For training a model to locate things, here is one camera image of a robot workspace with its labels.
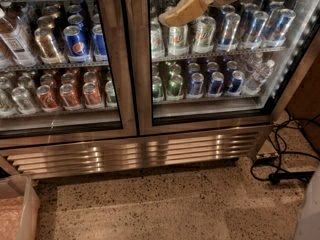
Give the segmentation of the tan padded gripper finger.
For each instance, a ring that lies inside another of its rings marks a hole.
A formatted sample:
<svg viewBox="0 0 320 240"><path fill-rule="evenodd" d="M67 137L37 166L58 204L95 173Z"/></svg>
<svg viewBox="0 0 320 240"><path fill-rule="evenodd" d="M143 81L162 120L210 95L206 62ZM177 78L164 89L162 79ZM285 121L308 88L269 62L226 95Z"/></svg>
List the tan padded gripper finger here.
<svg viewBox="0 0 320 240"><path fill-rule="evenodd" d="M179 3L158 16L162 25L177 27L187 24L205 13L214 0L180 0Z"/></svg>

